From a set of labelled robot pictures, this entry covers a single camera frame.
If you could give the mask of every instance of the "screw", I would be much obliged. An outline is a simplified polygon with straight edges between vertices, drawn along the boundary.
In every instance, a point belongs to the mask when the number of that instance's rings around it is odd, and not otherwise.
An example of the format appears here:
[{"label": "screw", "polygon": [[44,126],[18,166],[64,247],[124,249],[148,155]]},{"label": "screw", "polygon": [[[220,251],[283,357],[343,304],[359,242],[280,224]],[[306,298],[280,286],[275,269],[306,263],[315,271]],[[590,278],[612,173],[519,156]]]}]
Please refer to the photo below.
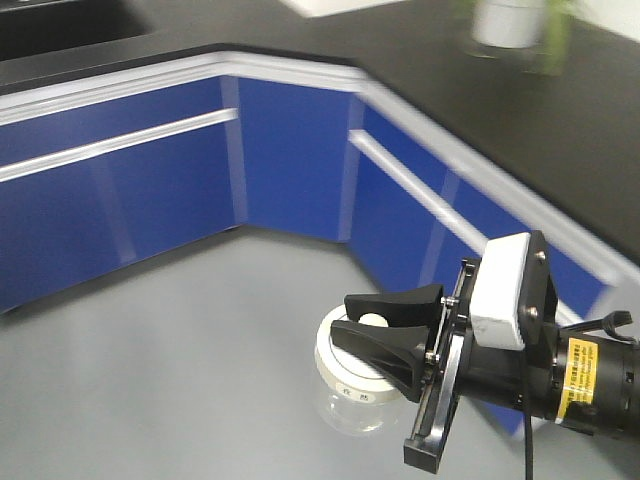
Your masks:
[{"label": "screw", "polygon": [[538,309],[536,307],[527,308],[527,315],[529,315],[533,320],[538,319]]},{"label": "screw", "polygon": [[442,297],[440,303],[448,308],[452,308],[458,304],[458,299],[456,297]]},{"label": "screw", "polygon": [[440,362],[440,355],[434,352],[426,352],[424,354],[424,358],[427,363],[430,363],[431,365],[435,365]]}]

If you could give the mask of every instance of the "gray floor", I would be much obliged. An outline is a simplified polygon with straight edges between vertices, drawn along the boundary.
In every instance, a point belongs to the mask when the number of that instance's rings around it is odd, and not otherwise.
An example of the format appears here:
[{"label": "gray floor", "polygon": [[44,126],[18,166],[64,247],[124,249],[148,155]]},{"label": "gray floor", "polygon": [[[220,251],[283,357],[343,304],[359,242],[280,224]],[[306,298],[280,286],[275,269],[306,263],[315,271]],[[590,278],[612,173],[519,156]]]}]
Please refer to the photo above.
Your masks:
[{"label": "gray floor", "polygon": [[[2,318],[0,478],[418,479],[415,406],[377,436],[312,406],[314,335],[374,286],[342,247],[253,229],[151,259]],[[555,426],[536,478],[638,478],[636,446]],[[522,445],[462,401],[439,478],[523,478]]]}]

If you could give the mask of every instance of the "cabinet drawer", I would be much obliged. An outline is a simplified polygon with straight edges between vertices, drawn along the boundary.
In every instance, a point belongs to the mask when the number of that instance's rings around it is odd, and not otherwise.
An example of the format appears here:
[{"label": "cabinet drawer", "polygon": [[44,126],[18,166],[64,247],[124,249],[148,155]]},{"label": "cabinet drawer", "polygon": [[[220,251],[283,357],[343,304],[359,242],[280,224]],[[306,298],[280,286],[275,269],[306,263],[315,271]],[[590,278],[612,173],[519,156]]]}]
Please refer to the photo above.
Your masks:
[{"label": "cabinet drawer", "polygon": [[0,126],[0,166],[222,108],[211,78]]},{"label": "cabinet drawer", "polygon": [[0,183],[0,312],[234,223],[222,125]]},{"label": "cabinet drawer", "polygon": [[447,168],[435,155],[370,107],[365,109],[364,129],[434,192],[442,191]]}]

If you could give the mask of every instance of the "blue cabinet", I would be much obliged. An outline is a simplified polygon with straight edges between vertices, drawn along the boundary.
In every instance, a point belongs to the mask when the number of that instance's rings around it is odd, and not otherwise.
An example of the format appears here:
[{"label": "blue cabinet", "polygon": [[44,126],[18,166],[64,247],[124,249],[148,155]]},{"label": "blue cabinet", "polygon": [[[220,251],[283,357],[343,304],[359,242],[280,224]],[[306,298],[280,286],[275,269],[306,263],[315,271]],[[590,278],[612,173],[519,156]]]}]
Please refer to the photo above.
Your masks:
[{"label": "blue cabinet", "polygon": [[0,166],[222,108],[211,78],[0,126]]},{"label": "blue cabinet", "polygon": [[[526,225],[464,180],[459,180],[452,206],[489,239],[535,229],[545,231],[544,225]],[[586,316],[606,286],[553,245],[549,250],[558,297],[578,315]]]},{"label": "blue cabinet", "polygon": [[82,162],[0,183],[0,312],[120,266]]},{"label": "blue cabinet", "polygon": [[421,284],[433,216],[365,155],[360,156],[349,248],[385,290]]},{"label": "blue cabinet", "polygon": [[223,126],[0,183],[0,311],[234,224]]},{"label": "blue cabinet", "polygon": [[352,94],[239,83],[249,223],[338,240]]},{"label": "blue cabinet", "polygon": [[442,191],[447,167],[435,155],[370,107],[365,109],[364,130],[431,190]]},{"label": "blue cabinet", "polygon": [[234,226],[224,125],[91,160],[96,187],[121,215],[133,260]]}]

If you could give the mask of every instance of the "white pot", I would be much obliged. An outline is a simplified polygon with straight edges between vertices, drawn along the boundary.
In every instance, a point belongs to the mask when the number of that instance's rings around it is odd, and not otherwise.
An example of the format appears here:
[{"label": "white pot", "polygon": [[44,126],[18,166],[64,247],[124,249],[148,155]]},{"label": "white pot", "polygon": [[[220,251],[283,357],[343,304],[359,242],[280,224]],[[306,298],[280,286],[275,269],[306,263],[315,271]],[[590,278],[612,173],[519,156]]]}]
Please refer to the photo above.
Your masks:
[{"label": "white pot", "polygon": [[532,47],[545,20],[546,0],[478,0],[471,36],[492,47]]}]

